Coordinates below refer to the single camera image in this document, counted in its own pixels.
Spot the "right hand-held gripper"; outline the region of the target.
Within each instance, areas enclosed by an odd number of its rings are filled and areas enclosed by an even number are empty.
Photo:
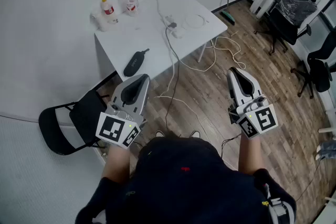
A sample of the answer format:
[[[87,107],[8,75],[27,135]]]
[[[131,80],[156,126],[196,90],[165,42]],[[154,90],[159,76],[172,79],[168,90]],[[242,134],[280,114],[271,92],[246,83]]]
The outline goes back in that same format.
[[[231,67],[227,79],[237,106],[228,109],[230,121],[236,123],[249,140],[278,126],[274,106],[261,95],[260,85],[251,74]]]

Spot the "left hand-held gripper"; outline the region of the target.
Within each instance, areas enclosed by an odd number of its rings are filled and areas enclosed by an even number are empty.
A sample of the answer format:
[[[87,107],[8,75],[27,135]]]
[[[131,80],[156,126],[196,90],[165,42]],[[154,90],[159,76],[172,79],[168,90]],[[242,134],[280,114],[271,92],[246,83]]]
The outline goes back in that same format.
[[[105,112],[101,112],[96,129],[96,137],[110,144],[127,149],[140,134],[140,126],[144,117],[138,113],[146,104],[150,78],[140,74],[128,78],[119,84],[107,104]],[[120,107],[133,106],[133,113]]]

